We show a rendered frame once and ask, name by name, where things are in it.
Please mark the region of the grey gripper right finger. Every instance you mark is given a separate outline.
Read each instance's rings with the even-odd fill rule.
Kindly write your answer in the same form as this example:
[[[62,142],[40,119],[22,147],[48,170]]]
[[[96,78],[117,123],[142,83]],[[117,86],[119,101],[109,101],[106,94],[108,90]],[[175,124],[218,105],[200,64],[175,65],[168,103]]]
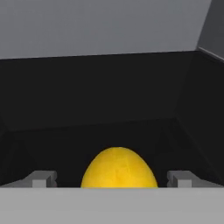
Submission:
[[[177,188],[210,188],[221,187],[221,185],[201,179],[190,171],[168,171],[167,186]]]

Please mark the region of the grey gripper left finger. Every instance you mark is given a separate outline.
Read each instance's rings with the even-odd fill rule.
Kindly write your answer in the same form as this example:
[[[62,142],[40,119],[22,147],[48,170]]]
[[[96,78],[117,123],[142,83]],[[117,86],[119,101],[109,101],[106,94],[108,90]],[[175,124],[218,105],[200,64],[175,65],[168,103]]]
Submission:
[[[27,177],[3,185],[3,188],[47,188],[57,186],[56,171],[34,171]]]

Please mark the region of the yellow lemon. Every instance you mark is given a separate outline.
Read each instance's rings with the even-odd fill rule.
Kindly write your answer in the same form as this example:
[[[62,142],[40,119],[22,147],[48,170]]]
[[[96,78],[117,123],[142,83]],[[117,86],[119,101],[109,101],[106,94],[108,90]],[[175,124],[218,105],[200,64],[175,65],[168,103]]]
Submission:
[[[158,188],[151,168],[133,150],[111,147],[101,151],[87,167],[82,188]]]

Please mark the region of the dark grey fridge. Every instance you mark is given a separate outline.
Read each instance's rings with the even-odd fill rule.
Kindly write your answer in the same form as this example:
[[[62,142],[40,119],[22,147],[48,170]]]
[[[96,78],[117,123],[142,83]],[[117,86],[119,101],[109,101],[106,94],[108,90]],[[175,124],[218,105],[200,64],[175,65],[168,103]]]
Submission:
[[[36,170],[76,187],[111,146],[172,169],[221,175],[178,119],[210,136],[198,48],[213,0],[0,0],[0,185]]]

